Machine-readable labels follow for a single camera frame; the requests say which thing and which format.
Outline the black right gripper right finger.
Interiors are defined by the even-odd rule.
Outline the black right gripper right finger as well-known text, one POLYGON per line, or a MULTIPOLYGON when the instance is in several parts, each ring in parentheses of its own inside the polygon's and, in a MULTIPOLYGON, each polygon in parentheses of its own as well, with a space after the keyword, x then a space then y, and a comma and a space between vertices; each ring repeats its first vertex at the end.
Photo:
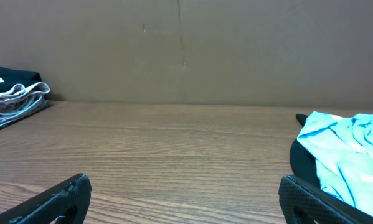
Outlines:
POLYGON ((373 217, 294 175, 282 177, 279 204, 287 224, 373 224, 373 217))

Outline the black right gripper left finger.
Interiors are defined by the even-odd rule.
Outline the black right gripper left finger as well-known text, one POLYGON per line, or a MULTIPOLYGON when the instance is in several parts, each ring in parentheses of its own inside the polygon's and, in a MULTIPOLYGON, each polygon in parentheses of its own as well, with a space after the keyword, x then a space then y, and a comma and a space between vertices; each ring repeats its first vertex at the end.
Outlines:
POLYGON ((82 224, 91 195, 88 176, 79 173, 1 213, 0 224, 82 224))

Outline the light blue t-shirt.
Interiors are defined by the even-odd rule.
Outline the light blue t-shirt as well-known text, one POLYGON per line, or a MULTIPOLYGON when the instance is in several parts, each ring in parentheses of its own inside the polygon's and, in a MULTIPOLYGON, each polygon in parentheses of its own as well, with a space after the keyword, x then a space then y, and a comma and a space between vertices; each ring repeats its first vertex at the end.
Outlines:
POLYGON ((315 158, 322 191, 373 216, 373 114, 314 111, 296 140, 315 158))

